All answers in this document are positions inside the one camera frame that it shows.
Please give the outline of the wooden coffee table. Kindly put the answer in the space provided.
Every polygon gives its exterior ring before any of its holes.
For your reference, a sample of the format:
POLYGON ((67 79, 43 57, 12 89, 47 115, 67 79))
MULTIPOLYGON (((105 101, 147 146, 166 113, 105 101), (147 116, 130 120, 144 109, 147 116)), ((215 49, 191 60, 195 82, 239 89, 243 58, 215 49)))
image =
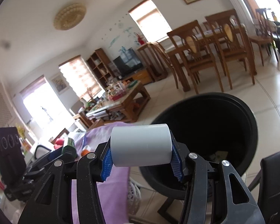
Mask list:
POLYGON ((143 84, 138 81, 124 96, 116 101, 106 100, 101 105, 91 109, 86 117, 95 122, 102 120, 103 124, 113 122, 134 123, 150 101, 151 97, 143 84))

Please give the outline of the orange fruit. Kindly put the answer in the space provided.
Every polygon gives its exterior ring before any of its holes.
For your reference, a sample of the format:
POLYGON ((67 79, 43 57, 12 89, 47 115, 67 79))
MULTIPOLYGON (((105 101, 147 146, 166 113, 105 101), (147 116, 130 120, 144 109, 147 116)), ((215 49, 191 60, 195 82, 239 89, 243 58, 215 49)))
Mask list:
POLYGON ((88 153, 90 153, 90 151, 87 150, 87 149, 84 149, 84 150, 81 152, 81 156, 83 157, 83 156, 87 155, 88 153))

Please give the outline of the red flower vase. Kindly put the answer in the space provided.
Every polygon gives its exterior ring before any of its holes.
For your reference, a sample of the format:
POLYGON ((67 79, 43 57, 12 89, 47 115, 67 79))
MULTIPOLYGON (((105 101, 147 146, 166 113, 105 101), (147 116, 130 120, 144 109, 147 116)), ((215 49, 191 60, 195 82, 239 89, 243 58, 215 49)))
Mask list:
POLYGON ((137 38, 137 42, 142 46, 146 43, 146 41, 144 40, 143 36, 140 35, 139 33, 135 32, 134 35, 137 38))

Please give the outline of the wooden bookshelf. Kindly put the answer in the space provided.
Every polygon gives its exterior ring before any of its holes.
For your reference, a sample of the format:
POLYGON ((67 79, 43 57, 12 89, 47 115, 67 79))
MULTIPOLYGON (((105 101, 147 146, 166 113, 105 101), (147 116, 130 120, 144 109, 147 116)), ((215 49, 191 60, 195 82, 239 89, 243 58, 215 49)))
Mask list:
POLYGON ((99 84, 106 89, 110 80, 115 78, 114 72, 109 67, 111 60, 102 48, 95 50, 86 60, 88 67, 99 84))

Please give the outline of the wooden chair by window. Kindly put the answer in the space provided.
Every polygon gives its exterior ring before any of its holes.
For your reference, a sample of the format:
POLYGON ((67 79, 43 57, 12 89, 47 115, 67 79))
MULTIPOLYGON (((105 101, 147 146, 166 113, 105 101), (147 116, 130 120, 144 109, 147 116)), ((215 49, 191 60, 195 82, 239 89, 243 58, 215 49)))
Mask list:
POLYGON ((152 43, 152 47, 155 50, 155 52, 161 56, 162 60, 164 61, 164 63, 166 64, 166 66, 168 67, 168 69, 171 71, 171 73, 173 74, 174 77, 174 81, 175 81, 175 86, 178 89, 178 77, 176 75, 176 72, 174 70, 174 67, 171 63, 171 60, 169 59, 169 57, 166 55, 163 46, 158 43, 152 43))

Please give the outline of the round beaded ceiling lamp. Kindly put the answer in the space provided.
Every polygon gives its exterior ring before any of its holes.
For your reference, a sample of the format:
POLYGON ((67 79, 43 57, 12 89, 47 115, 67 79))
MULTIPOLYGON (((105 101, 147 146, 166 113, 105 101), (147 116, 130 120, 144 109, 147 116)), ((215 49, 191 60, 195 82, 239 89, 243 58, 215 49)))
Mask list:
POLYGON ((80 3, 64 7, 56 14, 53 26, 56 30, 62 31, 72 29, 83 20, 86 12, 86 7, 80 3))

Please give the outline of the wooden dining chair front left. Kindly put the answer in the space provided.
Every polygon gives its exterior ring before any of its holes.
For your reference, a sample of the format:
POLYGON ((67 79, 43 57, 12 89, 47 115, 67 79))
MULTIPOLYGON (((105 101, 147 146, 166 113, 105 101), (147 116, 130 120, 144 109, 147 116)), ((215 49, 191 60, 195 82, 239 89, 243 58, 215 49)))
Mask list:
POLYGON ((187 23, 167 33, 176 48, 188 76, 198 94, 197 83, 200 82, 199 72, 213 68, 217 76, 220 90, 223 91, 222 80, 216 65, 214 54, 209 42, 197 20, 187 23))

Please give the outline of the wooden side chair far right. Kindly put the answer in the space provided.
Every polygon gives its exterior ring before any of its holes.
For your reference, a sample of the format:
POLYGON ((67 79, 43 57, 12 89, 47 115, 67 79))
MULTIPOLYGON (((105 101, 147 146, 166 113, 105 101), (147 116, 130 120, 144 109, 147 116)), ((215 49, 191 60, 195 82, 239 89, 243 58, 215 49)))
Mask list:
POLYGON ((274 45, 273 32, 277 31, 276 25, 269 20, 267 16, 266 9, 256 9, 256 17, 253 19, 253 25, 255 27, 256 35, 249 36, 251 43, 254 43, 259 48, 259 54, 262 61, 262 66, 264 66, 264 57, 262 53, 262 47, 266 49, 268 56, 271 56, 271 47, 273 48, 277 62, 279 62, 279 57, 277 55, 277 49, 274 45))

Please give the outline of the black flat television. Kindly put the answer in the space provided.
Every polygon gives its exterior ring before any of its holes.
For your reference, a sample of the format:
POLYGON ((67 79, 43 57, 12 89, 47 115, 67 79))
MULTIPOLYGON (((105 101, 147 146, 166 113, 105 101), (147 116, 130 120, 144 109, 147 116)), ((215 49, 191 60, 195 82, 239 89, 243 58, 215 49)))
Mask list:
POLYGON ((122 77, 128 76, 137 70, 144 68, 133 48, 126 49, 125 47, 122 47, 120 50, 120 56, 114 59, 113 63, 122 77))

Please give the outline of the white paper roll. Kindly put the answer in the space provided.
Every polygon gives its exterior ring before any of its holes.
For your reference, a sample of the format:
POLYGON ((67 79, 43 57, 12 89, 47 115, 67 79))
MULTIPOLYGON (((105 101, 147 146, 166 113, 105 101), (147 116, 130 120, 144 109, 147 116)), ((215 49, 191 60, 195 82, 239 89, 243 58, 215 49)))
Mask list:
POLYGON ((171 162, 172 139, 167 124, 114 127, 110 147, 116 167, 154 166, 171 162))

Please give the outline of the wooden tv cabinet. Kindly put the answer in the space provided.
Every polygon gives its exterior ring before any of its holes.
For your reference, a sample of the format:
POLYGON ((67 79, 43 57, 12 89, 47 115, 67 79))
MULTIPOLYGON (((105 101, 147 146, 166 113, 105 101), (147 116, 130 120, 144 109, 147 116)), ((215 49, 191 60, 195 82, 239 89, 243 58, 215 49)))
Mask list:
POLYGON ((124 79, 122 79, 122 81, 140 81, 143 85, 146 84, 150 84, 154 82, 154 79, 152 77, 152 75, 150 74, 150 72, 147 69, 141 69, 141 70, 137 70, 134 73, 132 73, 131 75, 125 77, 124 79))

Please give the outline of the wooden dining chair front right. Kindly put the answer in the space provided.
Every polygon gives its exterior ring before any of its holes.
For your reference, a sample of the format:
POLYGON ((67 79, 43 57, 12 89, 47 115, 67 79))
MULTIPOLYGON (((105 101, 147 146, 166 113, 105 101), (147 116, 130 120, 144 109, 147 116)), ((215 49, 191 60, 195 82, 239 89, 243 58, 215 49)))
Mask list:
POLYGON ((212 30, 217 55, 227 77, 230 89, 233 88, 227 63, 232 61, 244 62, 244 69, 249 70, 252 84, 255 84, 255 63, 245 26, 235 9, 223 11, 205 17, 212 30))

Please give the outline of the black round trash bin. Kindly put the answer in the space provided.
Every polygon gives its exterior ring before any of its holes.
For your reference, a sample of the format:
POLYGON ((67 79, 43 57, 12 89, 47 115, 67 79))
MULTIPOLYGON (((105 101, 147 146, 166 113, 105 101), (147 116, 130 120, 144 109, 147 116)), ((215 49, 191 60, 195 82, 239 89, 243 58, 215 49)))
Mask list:
POLYGON ((160 113, 153 124, 167 124, 175 139, 207 161, 216 151, 227 151, 239 175, 249 168, 258 142, 257 122, 240 98, 205 93, 186 98, 160 113))

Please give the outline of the white standing air conditioner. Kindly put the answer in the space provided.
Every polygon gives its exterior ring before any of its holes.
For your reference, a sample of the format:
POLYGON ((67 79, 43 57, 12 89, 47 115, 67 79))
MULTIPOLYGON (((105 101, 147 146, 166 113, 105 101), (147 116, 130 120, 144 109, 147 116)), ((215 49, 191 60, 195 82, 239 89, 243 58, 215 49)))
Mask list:
POLYGON ((249 35, 256 35, 252 16, 244 3, 244 0, 230 0, 230 2, 236 10, 240 22, 245 25, 247 33, 249 35))

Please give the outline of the tall wooden plant stand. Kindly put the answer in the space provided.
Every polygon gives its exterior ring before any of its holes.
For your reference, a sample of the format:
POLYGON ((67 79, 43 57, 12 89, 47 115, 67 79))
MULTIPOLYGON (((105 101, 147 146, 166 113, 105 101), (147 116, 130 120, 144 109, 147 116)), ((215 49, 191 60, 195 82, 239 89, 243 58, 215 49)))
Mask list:
POLYGON ((153 81, 160 81, 165 79, 168 75, 165 66, 162 64, 156 53, 152 48, 151 43, 145 43, 137 48, 144 66, 152 77, 153 81))

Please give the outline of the red cushion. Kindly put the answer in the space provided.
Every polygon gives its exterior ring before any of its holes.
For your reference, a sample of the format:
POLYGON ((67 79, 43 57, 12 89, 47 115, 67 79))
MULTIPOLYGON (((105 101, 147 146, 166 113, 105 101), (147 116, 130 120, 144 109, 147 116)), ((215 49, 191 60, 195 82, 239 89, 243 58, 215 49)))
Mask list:
POLYGON ((58 138, 58 139, 56 139, 56 140, 54 141, 54 143, 53 143, 54 149, 57 150, 58 148, 63 147, 64 141, 65 141, 64 138, 58 138))

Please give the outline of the wooden dining table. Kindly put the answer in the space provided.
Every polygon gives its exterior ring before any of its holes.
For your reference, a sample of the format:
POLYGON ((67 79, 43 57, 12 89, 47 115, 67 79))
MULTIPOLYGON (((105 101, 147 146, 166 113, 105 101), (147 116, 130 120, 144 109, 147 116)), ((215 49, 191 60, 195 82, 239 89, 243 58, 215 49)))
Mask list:
POLYGON ((165 48, 165 54, 169 57, 181 82, 183 91, 190 91, 190 85, 177 59, 179 55, 191 78, 195 92, 198 94, 197 73, 201 70, 213 68, 217 75, 220 90, 223 91, 222 81, 216 65, 215 54, 210 45, 214 45, 217 56, 221 60, 224 75, 228 78, 230 89, 232 82, 227 67, 227 62, 241 60, 247 61, 249 65, 252 83, 255 84, 256 75, 254 57, 251 43, 244 24, 233 25, 232 22, 225 22, 219 28, 210 31, 203 31, 198 21, 195 20, 167 33, 171 45, 165 48))

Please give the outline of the wooden dining chair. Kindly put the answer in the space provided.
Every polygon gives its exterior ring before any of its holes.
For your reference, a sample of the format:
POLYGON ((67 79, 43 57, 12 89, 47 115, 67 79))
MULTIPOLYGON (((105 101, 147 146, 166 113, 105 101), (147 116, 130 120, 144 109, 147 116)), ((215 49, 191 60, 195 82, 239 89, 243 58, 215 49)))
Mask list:
POLYGON ((230 89, 233 88, 227 63, 232 61, 244 62, 244 69, 249 70, 252 84, 255 84, 255 63, 245 26, 235 9, 223 11, 205 17, 212 30, 217 55, 227 77, 230 89))
POLYGON ((214 54, 209 42, 197 20, 187 23, 167 33, 176 48, 188 76, 198 94, 197 83, 200 82, 199 72, 213 68, 217 76, 220 90, 223 91, 222 80, 216 65, 214 54))

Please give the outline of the small framed flower picture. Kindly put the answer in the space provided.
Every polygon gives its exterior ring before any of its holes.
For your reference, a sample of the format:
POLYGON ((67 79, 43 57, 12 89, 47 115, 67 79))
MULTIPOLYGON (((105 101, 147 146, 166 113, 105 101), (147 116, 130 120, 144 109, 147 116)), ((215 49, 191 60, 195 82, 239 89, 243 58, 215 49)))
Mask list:
POLYGON ((68 89, 67 81, 64 79, 64 77, 58 73, 54 75, 50 81, 52 82, 53 86, 55 87, 57 93, 61 95, 68 89))

